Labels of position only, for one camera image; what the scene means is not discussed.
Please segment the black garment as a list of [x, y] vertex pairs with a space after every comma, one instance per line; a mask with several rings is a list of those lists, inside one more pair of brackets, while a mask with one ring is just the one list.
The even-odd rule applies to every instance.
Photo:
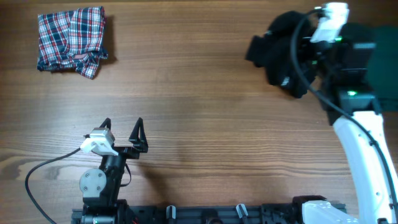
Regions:
[[308, 88], [297, 76], [290, 57], [290, 41], [296, 26], [304, 19], [299, 37], [312, 33], [313, 27], [305, 14], [288, 11], [276, 17], [262, 36], [255, 35], [245, 59], [263, 68], [268, 83], [277, 86], [294, 98], [301, 98]]

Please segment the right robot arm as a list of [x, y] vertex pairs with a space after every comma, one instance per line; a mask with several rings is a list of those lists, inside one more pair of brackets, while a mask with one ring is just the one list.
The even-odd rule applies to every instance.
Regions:
[[352, 116], [337, 107], [321, 93], [317, 92], [305, 78], [297, 59], [297, 38], [303, 22], [296, 26], [290, 40], [290, 57], [295, 71], [302, 83], [320, 101], [332, 107], [341, 116], [333, 123], [336, 135], [350, 165], [351, 175], [356, 187], [360, 223], [396, 223], [397, 176], [388, 148], [381, 147], [373, 136], [375, 133], [384, 139], [382, 117], [372, 111], [355, 112]]

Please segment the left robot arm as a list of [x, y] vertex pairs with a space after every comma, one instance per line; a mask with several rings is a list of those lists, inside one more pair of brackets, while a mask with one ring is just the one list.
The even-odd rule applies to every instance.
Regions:
[[138, 159], [149, 148], [143, 119], [139, 118], [134, 125], [129, 137], [131, 146], [115, 146], [114, 142], [109, 118], [85, 136], [80, 149], [101, 156], [101, 164], [97, 169], [87, 170], [80, 178], [83, 209], [73, 211], [72, 223], [139, 223], [127, 200], [119, 199], [118, 195], [120, 188], [128, 186], [122, 183], [124, 172], [131, 172], [126, 161]]

